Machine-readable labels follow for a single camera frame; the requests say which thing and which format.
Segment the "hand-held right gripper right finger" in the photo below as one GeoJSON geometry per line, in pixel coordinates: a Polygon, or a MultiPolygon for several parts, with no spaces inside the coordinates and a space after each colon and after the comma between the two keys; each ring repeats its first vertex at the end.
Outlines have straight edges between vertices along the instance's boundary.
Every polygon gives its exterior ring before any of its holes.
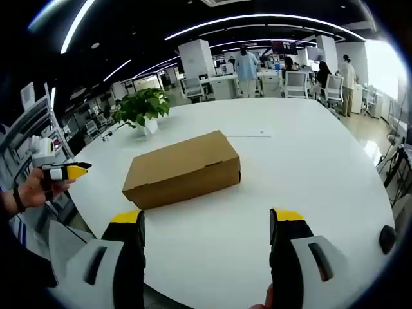
{"type": "Polygon", "coordinates": [[[272,308],[347,308],[351,282],[347,257],[315,235],[301,214],[270,210],[272,308]]]}

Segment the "person's right hand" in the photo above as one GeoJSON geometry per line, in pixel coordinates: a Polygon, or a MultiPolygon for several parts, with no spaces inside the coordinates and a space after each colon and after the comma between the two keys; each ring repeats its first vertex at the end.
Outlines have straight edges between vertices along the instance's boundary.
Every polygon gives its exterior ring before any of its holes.
{"type": "Polygon", "coordinates": [[[263,304],[255,304],[250,309],[271,309],[273,304],[273,284],[270,284],[267,289],[265,302],[263,304]]]}

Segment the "person's left hand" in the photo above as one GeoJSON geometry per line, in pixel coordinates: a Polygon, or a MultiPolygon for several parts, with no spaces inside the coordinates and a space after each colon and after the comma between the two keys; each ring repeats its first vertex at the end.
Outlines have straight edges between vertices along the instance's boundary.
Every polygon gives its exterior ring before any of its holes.
{"type": "Polygon", "coordinates": [[[25,209],[30,207],[40,207],[47,200],[52,200],[59,194],[67,191],[75,180],[66,180],[63,182],[49,182],[49,189],[44,189],[46,184],[43,170],[35,168],[27,177],[26,181],[19,186],[18,192],[20,201],[25,209]]]}

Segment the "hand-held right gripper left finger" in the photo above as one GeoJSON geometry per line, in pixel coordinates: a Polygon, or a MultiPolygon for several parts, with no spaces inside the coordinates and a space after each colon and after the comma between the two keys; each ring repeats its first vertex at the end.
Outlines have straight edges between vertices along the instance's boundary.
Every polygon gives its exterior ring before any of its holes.
{"type": "Polygon", "coordinates": [[[143,308],[145,214],[116,215],[100,239],[51,221],[51,295],[63,308],[143,308]]]}

